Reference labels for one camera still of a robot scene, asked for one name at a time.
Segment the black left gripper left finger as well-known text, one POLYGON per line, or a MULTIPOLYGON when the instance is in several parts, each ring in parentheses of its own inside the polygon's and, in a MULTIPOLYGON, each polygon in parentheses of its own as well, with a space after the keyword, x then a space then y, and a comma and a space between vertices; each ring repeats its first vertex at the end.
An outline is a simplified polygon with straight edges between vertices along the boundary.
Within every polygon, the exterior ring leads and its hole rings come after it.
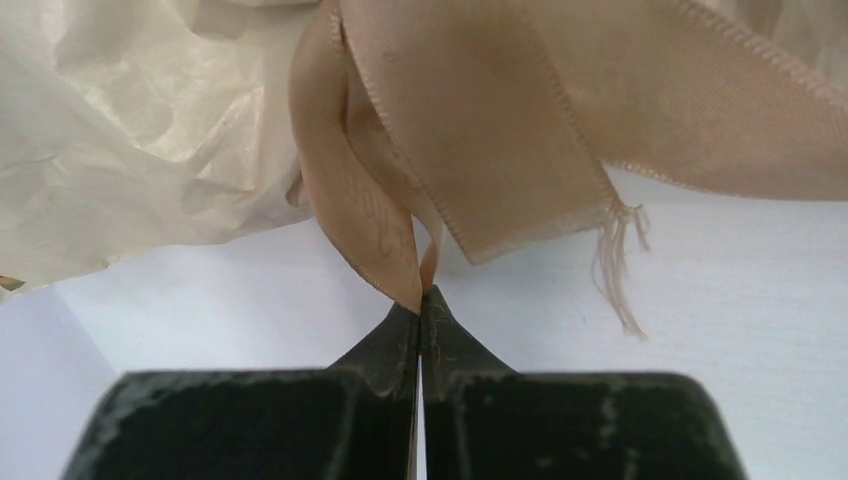
POLYGON ((359 375, 381 398, 409 396, 417 383, 420 317, 393 304, 386 317, 328 370, 359 375))

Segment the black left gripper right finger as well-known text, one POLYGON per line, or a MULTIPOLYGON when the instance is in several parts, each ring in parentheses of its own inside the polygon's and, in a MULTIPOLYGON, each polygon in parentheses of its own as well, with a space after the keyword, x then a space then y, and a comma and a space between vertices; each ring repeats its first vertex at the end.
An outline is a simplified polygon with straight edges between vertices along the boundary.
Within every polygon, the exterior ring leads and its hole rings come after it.
POLYGON ((425 401, 443 401, 457 375, 515 373, 456 320, 437 286, 422 300, 421 361, 425 401))

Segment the tan ribbon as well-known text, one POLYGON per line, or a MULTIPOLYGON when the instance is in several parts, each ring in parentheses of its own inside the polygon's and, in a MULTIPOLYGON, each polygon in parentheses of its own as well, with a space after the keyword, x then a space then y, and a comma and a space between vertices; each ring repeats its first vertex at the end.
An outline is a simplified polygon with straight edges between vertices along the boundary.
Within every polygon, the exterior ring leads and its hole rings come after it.
POLYGON ((847 95, 703 1, 323 1, 290 71, 304 190, 349 265, 419 312, 450 233, 472 264, 598 230, 606 167, 737 197, 843 201, 847 95))

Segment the brown wrapping paper sheet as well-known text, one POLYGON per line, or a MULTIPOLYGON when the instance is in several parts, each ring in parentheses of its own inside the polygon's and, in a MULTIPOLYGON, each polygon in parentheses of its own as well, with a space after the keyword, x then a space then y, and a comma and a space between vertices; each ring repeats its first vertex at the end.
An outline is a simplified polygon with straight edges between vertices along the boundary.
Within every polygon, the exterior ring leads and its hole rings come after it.
MULTIPOLYGON (((5 1, 1 274, 25 291, 314 215, 289 109, 323 1, 5 1)), ((703 1, 847 95, 843 1, 703 1)))

